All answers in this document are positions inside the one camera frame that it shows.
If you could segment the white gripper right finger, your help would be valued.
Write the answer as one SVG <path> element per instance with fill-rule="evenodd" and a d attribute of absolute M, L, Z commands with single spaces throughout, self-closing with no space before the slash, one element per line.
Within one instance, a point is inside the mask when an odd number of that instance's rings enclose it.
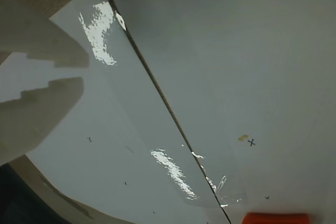
<path fill-rule="evenodd" d="M 89 66 L 89 55 L 76 40 L 15 0 L 1 0 L 1 51 L 26 53 L 29 59 L 53 61 L 60 68 Z"/>

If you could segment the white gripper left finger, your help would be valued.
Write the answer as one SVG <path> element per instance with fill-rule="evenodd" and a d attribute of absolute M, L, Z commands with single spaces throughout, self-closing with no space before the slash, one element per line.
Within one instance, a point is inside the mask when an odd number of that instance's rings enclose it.
<path fill-rule="evenodd" d="M 81 77 L 58 79 L 2 102 L 1 165 L 36 148 L 76 105 L 83 90 Z"/>

